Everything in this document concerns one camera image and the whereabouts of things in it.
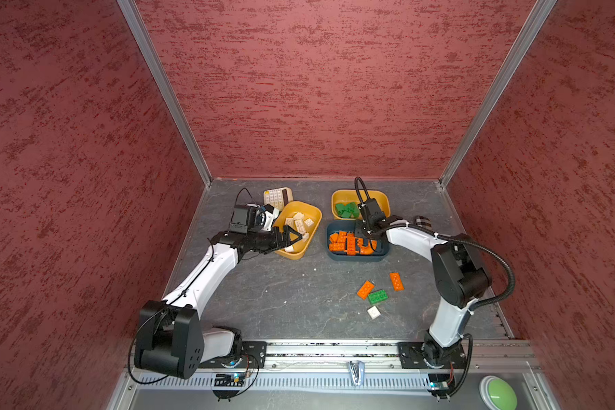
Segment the orange long lego chassis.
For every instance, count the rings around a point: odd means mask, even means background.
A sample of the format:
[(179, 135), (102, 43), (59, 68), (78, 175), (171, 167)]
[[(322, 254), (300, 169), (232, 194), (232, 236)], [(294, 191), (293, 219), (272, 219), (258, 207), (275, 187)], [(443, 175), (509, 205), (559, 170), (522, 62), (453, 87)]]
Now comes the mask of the orange long lego chassis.
[(352, 232), (345, 236), (345, 251), (348, 256), (354, 256), (357, 254), (357, 238)]

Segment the green 2x4 lego plate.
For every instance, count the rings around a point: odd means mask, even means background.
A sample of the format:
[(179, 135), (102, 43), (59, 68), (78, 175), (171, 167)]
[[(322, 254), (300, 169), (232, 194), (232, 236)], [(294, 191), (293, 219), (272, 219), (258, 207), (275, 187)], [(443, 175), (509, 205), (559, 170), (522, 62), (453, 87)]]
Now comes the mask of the green 2x4 lego plate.
[(350, 210), (352, 212), (352, 216), (354, 218), (358, 218), (360, 216), (360, 210), (356, 203), (350, 203)]

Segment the orange 2x4 lego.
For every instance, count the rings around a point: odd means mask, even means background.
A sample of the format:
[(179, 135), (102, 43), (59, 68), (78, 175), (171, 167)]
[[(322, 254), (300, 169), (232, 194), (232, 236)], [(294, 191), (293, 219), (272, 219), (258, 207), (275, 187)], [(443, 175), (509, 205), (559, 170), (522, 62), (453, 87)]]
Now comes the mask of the orange 2x4 lego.
[(345, 243), (329, 244), (329, 251), (331, 251), (332, 253), (345, 253), (346, 244)]

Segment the green 2x3 lego plate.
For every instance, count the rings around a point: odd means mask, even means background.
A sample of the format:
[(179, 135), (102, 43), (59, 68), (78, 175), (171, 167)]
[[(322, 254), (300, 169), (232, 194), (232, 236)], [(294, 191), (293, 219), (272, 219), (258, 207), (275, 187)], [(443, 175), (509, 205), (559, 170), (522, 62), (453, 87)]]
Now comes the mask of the green 2x3 lego plate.
[(385, 302), (389, 299), (389, 295), (385, 290), (378, 290), (370, 293), (367, 296), (367, 300), (370, 302), (372, 306), (375, 306), (381, 302)]

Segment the orange curved lego piece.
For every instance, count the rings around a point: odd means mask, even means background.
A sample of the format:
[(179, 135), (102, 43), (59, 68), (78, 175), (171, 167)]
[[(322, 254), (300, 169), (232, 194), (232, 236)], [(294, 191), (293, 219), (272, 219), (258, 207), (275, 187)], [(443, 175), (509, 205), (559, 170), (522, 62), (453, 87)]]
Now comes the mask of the orange curved lego piece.
[(375, 240), (367, 240), (367, 242), (365, 242), (363, 239), (359, 238), (357, 241), (357, 247), (359, 255), (371, 256), (377, 251), (378, 242)]

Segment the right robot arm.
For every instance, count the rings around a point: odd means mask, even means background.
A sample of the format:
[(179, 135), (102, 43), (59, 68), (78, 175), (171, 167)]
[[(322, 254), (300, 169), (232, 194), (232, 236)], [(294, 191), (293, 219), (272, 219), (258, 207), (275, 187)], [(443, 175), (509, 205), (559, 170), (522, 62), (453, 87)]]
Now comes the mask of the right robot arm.
[(358, 205), (363, 232), (373, 239), (385, 238), (432, 263), (440, 295), (436, 317), (425, 333), (422, 355), (429, 367), (441, 368), (460, 345), (475, 304), (491, 285), (478, 249), (463, 244), (464, 235), (441, 239), (431, 221), (418, 216), (414, 222), (388, 216), (375, 199)]

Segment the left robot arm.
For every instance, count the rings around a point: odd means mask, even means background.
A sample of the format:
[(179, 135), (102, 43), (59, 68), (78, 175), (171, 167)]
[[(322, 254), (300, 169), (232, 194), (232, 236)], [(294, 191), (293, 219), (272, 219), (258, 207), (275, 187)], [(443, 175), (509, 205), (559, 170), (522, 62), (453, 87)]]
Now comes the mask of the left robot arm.
[(204, 362), (238, 361), (241, 331), (230, 327), (203, 329), (201, 318), (223, 279), (248, 252), (267, 255), (302, 241), (295, 229), (272, 227), (262, 232), (220, 232), (209, 241), (203, 259), (190, 275), (160, 301), (149, 300), (139, 312), (129, 369), (162, 377), (189, 379)]

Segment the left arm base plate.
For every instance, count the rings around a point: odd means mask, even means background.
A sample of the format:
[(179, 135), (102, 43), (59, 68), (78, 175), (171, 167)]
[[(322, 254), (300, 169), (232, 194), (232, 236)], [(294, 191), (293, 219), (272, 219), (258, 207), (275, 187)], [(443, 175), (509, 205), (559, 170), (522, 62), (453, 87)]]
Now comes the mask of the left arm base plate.
[(211, 369), (252, 369), (265, 365), (268, 343), (264, 341), (242, 341), (235, 343), (229, 355), (207, 360), (200, 368)]

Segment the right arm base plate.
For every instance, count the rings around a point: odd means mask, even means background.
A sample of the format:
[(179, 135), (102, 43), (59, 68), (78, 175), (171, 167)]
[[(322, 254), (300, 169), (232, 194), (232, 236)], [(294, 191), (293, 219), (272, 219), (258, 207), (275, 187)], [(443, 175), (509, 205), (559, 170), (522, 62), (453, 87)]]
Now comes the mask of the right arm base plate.
[(402, 369), (463, 369), (466, 353), (462, 343), (442, 348), (435, 342), (400, 342), (398, 358)]

